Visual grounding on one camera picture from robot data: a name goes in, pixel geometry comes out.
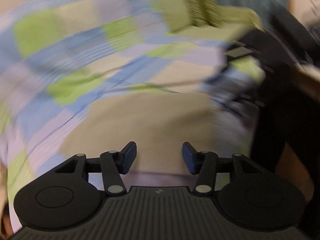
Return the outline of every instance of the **pastel checkered fabric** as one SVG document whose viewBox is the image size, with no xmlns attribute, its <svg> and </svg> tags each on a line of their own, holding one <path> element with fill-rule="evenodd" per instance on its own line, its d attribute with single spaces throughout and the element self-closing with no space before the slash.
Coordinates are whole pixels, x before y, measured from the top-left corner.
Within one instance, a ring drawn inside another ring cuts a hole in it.
<svg viewBox="0 0 320 240">
<path fill-rule="evenodd" d="M 59 147 L 95 100 L 197 91 L 223 42 L 175 37 L 151 0 L 32 0 L 0 17 L 0 158 L 12 208 L 24 185 L 64 161 Z"/>
</svg>

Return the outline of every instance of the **logo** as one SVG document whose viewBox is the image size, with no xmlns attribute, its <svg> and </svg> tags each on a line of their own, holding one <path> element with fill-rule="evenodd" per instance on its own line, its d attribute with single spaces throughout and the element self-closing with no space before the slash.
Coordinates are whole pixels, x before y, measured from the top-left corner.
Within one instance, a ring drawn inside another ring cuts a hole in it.
<svg viewBox="0 0 320 240">
<path fill-rule="evenodd" d="M 163 192 L 163 189 L 158 189 L 155 191 L 157 194 L 161 194 L 161 192 Z"/>
</svg>

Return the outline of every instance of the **blue fabric stripe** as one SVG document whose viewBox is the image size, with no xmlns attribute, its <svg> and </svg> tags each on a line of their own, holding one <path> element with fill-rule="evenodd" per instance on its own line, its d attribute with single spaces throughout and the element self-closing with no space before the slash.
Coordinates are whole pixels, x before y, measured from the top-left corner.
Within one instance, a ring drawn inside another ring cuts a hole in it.
<svg viewBox="0 0 320 240">
<path fill-rule="evenodd" d="M 89 104 L 101 97 L 100 91 L 104 89 L 110 89 L 113 84 L 103 83 L 102 85 L 96 87 L 85 95 L 80 96 L 74 103 L 65 106 L 70 112 L 76 113 L 79 110 L 86 110 Z"/>
<path fill-rule="evenodd" d="M 94 28 L 48 46 L 28 57 L 26 62 L 49 86 L 95 60 L 114 53 L 115 50 L 105 39 L 102 28 Z"/>
<path fill-rule="evenodd" d="M 48 10 L 61 5 L 66 5 L 72 2 L 81 0 L 30 0 L 24 3 L 22 6 L 14 9 L 11 14 L 19 20 L 27 15 L 36 13 L 41 10 Z"/>
<path fill-rule="evenodd" d="M 145 83 L 168 66 L 172 61 L 172 59 L 152 57 L 143 69 L 133 73 L 126 81 L 130 84 Z"/>
<path fill-rule="evenodd" d="M 25 139 L 29 141 L 34 133 L 61 113 L 63 108 L 56 104 L 45 91 L 36 95 L 16 116 Z"/>
<path fill-rule="evenodd" d="M 220 48 L 227 48 L 230 46 L 230 42 L 226 41 L 217 41 L 217 40 L 203 40 L 199 42 L 200 46 L 207 46 L 207 47 L 220 47 Z"/>
<path fill-rule="evenodd" d="M 182 37 L 177 37 L 177 36 L 166 36 L 166 35 L 157 35 L 151 38 L 148 38 L 144 41 L 144 43 L 148 44 L 168 44 L 172 42 L 176 42 L 178 40 L 183 39 Z"/>
<path fill-rule="evenodd" d="M 47 171 L 53 169 L 60 163 L 63 163 L 65 160 L 65 157 L 62 156 L 60 153 L 51 156 L 46 162 L 42 163 L 41 166 L 36 170 L 36 178 L 40 177 Z"/>
<path fill-rule="evenodd" d="M 12 27 L 0 33 L 0 75 L 21 60 Z"/>
<path fill-rule="evenodd" d="M 130 15 L 140 15 L 151 12 L 148 0 L 127 0 L 130 6 Z"/>
<path fill-rule="evenodd" d="M 123 66 L 118 73 L 108 79 L 108 82 L 114 83 L 115 87 L 123 84 L 132 75 L 144 69 L 153 59 L 145 55 L 130 61 L 127 65 Z"/>
</svg>

